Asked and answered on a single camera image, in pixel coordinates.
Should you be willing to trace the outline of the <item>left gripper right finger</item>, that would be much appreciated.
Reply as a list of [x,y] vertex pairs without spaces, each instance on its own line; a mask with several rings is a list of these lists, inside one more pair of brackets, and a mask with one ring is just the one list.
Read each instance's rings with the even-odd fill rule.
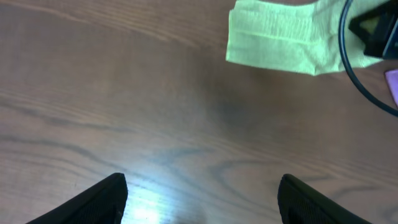
[[283,224],[371,224],[291,174],[281,178],[277,203]]

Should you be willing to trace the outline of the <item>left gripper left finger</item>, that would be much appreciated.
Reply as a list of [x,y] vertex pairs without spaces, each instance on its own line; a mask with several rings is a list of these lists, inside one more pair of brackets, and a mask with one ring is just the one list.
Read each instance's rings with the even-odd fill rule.
[[125,175],[113,173],[27,224],[121,224],[127,196]]

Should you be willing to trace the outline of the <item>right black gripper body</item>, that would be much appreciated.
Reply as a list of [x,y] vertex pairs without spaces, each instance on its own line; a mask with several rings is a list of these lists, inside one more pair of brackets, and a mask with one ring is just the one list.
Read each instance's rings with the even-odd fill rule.
[[365,55],[397,59],[397,1],[387,1],[352,18],[349,30],[364,42]]

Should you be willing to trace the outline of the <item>lime green microfiber cloth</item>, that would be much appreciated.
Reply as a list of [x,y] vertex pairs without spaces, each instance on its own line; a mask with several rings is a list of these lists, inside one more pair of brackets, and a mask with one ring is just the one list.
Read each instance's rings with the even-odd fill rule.
[[344,0],[298,6],[236,1],[229,12],[226,60],[312,76],[341,72],[338,26],[344,5]]

